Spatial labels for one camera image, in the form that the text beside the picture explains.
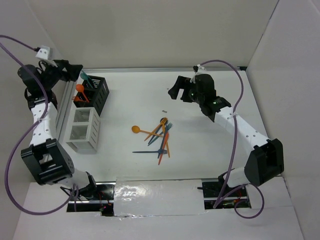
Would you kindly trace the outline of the teal spoon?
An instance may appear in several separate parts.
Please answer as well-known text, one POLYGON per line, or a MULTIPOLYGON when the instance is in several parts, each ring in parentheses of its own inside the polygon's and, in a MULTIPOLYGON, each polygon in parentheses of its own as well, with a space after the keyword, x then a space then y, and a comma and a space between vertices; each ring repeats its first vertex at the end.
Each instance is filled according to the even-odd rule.
POLYGON ((80 77, 87 82, 90 88, 95 88, 93 80, 83 70, 80 72, 80 77))

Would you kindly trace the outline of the yellow fork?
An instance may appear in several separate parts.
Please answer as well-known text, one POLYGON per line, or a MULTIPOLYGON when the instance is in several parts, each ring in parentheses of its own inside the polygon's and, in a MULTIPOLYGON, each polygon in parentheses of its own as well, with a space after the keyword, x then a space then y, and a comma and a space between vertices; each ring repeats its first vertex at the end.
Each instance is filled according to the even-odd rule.
POLYGON ((165 123, 160 123, 151 133, 157 134, 158 131, 164 126, 165 123))

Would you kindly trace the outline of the yellow spoon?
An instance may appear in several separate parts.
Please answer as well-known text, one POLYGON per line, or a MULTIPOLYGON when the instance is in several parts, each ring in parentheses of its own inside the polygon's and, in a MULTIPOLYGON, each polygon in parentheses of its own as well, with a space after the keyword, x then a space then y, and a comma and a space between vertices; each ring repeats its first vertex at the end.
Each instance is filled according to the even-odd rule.
POLYGON ((133 125, 133 126, 131 127, 131 130, 132 130, 132 132, 135 133, 135 134, 145 133, 145 134, 148 134, 148 135, 151 135, 151 136, 162 137, 161 134, 157 134, 157 133, 154 133, 154 132, 149 132, 149 131, 141 130, 137 125, 133 125))

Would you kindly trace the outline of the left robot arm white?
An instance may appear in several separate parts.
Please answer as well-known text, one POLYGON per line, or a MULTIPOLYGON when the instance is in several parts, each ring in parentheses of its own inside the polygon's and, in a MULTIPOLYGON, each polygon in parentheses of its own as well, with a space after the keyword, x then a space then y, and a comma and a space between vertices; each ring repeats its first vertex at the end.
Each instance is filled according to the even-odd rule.
POLYGON ((20 156, 39 185, 60 184, 67 188, 77 185, 79 197, 93 200, 99 187, 92 175, 79 171, 56 138, 58 101, 52 89, 60 80, 75 82, 82 70, 81 64, 54 60, 52 64, 40 60, 38 66, 21 66, 17 75, 25 84, 24 97, 33 115, 34 126, 29 147, 20 156))

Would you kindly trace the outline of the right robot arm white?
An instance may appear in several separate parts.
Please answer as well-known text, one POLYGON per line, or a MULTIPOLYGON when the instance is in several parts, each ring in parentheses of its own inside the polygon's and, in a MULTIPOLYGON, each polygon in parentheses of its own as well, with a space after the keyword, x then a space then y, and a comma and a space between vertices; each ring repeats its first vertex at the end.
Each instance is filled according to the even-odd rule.
POLYGON ((183 102, 197 103, 201 112, 212 122, 231 134, 236 133, 248 154, 244 167, 231 170, 229 177, 225 176, 219 182, 220 194, 230 196, 240 185, 253 184, 258 187, 284 171, 281 141, 277 138, 269 139, 234 113, 234 107, 217 95, 214 80, 209 74, 197 74, 193 78, 178 76, 168 91, 171 99, 175 100, 180 90, 183 91, 180 98, 183 102))

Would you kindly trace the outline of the dark blue knife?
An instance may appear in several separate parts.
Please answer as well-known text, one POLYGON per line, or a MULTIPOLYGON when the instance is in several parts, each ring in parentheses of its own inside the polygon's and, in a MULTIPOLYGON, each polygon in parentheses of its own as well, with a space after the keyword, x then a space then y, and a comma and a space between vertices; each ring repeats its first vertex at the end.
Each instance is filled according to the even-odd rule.
POLYGON ((158 156, 157 156, 158 159, 161 156, 161 154, 164 153, 165 136, 166 136, 167 132, 168 132, 168 127, 166 126, 165 129, 164 129, 163 139, 162 139, 162 142, 161 142, 161 145, 160 145, 160 150, 159 150, 159 153, 158 153, 158 156))

